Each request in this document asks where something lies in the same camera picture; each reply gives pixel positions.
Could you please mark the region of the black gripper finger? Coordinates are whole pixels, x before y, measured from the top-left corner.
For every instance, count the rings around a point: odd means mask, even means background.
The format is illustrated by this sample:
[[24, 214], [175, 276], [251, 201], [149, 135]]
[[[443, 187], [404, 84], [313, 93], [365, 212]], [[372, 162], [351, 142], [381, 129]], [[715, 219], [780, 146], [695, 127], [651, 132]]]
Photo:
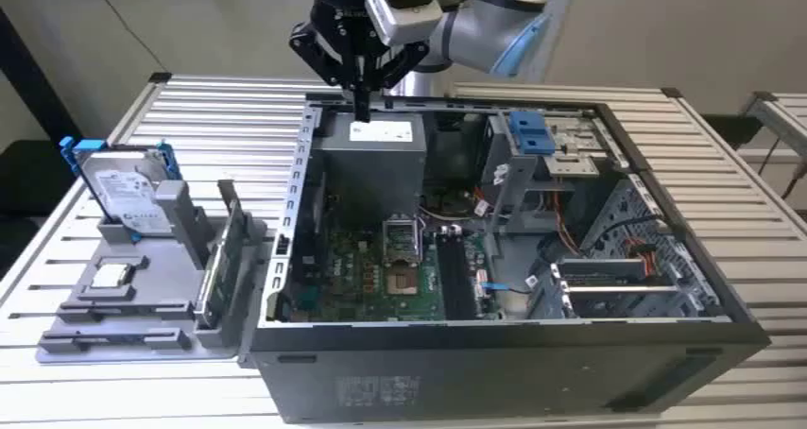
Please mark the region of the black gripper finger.
[[381, 58], [391, 48], [380, 43], [363, 54], [363, 120], [371, 120], [371, 95], [381, 89], [391, 89], [417, 66], [429, 47], [425, 41], [407, 43], [387, 62]]
[[288, 45], [320, 79], [331, 86], [340, 86], [351, 95], [355, 120], [364, 120], [364, 87], [348, 30], [336, 24], [335, 37], [329, 41], [313, 23], [292, 29]]

